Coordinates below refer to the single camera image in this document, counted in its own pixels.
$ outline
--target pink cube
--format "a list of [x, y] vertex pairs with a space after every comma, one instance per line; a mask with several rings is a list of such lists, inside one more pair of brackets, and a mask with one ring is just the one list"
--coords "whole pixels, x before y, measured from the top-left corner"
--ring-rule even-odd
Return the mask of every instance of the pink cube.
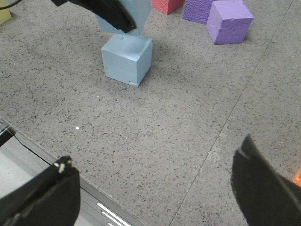
[[181, 7], [185, 0], [151, 0], [151, 2], [155, 9], [165, 14], [170, 14], [177, 8]]

